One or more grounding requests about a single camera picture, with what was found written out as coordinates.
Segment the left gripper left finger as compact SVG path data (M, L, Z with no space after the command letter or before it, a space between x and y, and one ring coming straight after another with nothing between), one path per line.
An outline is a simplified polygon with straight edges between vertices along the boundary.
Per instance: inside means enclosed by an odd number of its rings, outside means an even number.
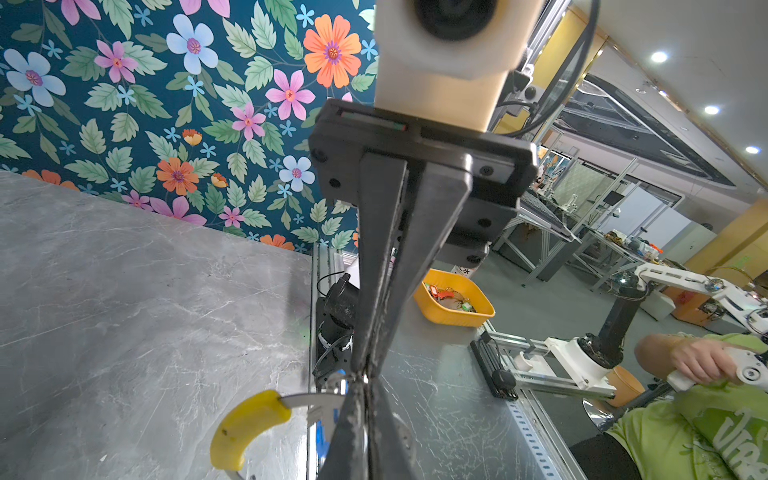
M368 478L365 451L365 400L362 383L352 383L344 396L328 454L319 480L361 480Z

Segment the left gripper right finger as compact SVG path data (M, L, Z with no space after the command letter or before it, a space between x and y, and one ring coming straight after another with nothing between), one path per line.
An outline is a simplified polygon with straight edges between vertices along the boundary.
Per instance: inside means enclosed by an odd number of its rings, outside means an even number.
M379 378L367 385L367 436L369 479L416 479L408 429L393 413Z

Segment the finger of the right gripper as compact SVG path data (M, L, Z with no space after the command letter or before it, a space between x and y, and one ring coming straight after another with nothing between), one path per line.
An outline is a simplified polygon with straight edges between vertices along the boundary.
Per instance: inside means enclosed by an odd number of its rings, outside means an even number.
M383 315L391 250L402 215L407 162L368 152L359 169L360 288L352 367L358 375L372 373L376 328Z
M366 373L380 374L399 325L403 304L423 280L455 226L472 190L465 169L428 163L407 194L402 239L388 284L379 301Z

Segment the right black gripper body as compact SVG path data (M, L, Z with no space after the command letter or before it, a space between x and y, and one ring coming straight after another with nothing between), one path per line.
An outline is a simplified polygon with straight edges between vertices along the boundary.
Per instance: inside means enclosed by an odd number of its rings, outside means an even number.
M506 136L412 117L343 100L329 100L317 115L309 153L324 196L360 208L362 175L379 179L383 167L403 161L413 192L427 165L467 171L472 191L439 260L478 264L512 220L536 176L535 146Z

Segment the yellow capped key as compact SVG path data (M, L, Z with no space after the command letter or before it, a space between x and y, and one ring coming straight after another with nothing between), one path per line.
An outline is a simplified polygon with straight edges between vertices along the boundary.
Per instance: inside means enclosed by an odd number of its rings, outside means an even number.
M274 390L244 400L216 428L210 445L212 466L225 472L240 472L249 445L265 431L288 422L291 416L291 409Z

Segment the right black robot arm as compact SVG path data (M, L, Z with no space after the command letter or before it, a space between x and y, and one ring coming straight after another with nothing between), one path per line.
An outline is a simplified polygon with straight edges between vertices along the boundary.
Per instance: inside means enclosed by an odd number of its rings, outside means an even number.
M404 303L434 261L476 267L536 175L534 144L330 100L309 153L325 197L359 215L358 270L323 299L321 372L378 372Z

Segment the operator hand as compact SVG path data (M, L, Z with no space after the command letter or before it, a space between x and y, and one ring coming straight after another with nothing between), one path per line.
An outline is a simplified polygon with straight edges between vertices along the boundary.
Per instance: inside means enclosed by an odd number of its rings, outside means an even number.
M727 348L721 341L683 338L670 347L670 360L676 371L698 384L739 383L736 363Z

